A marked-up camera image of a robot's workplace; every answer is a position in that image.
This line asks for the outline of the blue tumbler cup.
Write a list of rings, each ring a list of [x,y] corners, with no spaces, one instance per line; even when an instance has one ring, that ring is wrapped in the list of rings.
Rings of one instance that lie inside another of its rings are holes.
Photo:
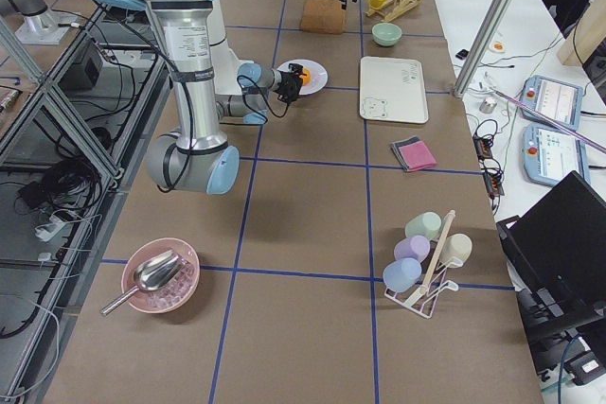
[[[389,290],[404,292],[417,282],[421,272],[421,265],[415,258],[397,259],[384,268],[383,282]]]

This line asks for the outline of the orange fruit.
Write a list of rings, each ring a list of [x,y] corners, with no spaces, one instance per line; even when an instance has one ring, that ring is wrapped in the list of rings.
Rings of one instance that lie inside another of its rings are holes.
[[[311,73],[309,71],[304,71],[301,75],[300,75],[303,84],[307,84],[311,81]]]

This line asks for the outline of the white round plate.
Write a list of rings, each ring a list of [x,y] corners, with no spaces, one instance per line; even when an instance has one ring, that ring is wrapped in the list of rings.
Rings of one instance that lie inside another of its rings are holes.
[[[277,69],[287,71],[290,63],[301,64],[304,71],[309,71],[311,73],[311,81],[307,84],[303,84],[300,89],[299,94],[301,96],[317,93],[327,84],[329,75],[328,71],[322,64],[307,59],[293,59],[282,63]]]

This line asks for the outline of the pink bowl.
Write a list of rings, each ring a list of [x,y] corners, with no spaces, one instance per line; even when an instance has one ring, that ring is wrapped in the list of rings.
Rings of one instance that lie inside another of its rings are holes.
[[[121,290],[126,292],[136,284],[134,274],[141,264],[166,252],[178,256],[178,265],[170,272],[160,272],[160,287],[138,290],[127,301],[140,312],[161,314],[173,311],[184,305],[198,287],[200,260],[194,248],[182,239],[163,237],[144,244],[129,258],[122,272]]]

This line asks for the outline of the grey cleaning cloth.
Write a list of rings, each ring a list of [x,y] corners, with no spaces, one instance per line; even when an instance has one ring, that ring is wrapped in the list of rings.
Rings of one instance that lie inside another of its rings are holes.
[[[399,147],[403,146],[403,145],[407,145],[407,144],[411,144],[414,142],[420,141],[420,139],[416,136],[412,136],[408,139],[402,140],[402,141],[397,141],[391,144],[391,149],[394,152],[398,162],[400,163],[400,165],[402,166],[402,168],[404,169],[404,161],[401,158],[400,152],[399,152]]]

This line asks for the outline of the aluminium frame post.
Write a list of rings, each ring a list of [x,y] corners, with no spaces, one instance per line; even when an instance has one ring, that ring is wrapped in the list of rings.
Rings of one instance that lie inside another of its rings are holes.
[[[472,77],[486,53],[490,40],[500,25],[511,0],[492,0],[478,33],[472,43],[470,54],[465,60],[452,88],[452,95],[462,98],[467,91]]]

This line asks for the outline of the purple tumbler cup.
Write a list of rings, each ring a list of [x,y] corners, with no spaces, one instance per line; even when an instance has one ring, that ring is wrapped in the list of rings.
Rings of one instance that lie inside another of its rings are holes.
[[[400,240],[394,247],[394,257],[396,260],[402,258],[414,258],[422,262],[431,249],[430,240],[423,235],[415,235]]]

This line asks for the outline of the green ceramic bowl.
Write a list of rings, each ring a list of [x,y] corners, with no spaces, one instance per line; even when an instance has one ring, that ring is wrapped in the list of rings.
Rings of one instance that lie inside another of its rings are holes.
[[[399,26],[391,23],[378,23],[371,28],[372,40],[382,47],[395,45],[402,37]]]

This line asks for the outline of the black laptop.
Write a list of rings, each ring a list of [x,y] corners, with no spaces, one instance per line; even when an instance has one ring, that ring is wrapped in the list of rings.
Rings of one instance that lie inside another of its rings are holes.
[[[605,353],[605,201],[568,173],[523,216],[497,223],[506,256],[545,315],[529,316],[527,338],[577,329]]]

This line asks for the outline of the beige tumbler cup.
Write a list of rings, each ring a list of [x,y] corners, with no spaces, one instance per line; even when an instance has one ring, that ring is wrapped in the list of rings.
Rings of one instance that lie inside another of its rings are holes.
[[[457,259],[464,264],[471,252],[472,240],[465,234],[454,234],[447,237],[439,261],[442,264],[452,264],[452,261]]]

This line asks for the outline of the far blue teach pendant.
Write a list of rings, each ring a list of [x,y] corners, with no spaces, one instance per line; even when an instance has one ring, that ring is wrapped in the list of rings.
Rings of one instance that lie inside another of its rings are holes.
[[[536,113],[575,131],[579,127],[583,89],[544,76],[533,76],[524,85],[520,102]]]

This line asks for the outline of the pink cleaning cloth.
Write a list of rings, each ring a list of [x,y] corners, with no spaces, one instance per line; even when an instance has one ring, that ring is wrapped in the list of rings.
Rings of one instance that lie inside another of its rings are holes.
[[[423,141],[400,146],[399,152],[404,161],[404,169],[407,171],[433,167],[437,163],[436,158]]]

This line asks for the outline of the cream bear print tray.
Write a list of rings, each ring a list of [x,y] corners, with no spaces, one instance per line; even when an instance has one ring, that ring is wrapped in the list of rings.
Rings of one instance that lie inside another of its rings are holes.
[[[422,65],[417,60],[360,60],[359,115],[366,120],[425,124],[429,119]]]

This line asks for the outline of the near blue teach pendant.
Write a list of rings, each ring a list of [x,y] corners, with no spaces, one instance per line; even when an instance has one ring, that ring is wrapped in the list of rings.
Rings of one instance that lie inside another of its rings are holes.
[[[522,155],[526,176],[531,182],[555,186],[576,171],[590,183],[586,147],[573,136],[531,123],[524,131]]]

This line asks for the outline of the metal scoop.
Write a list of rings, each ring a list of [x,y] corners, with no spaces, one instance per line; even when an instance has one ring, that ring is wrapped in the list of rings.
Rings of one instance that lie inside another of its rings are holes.
[[[182,257],[173,250],[166,251],[140,264],[133,274],[134,284],[115,300],[100,310],[102,316],[107,316],[119,306],[127,302],[137,292],[160,290],[182,269]]]

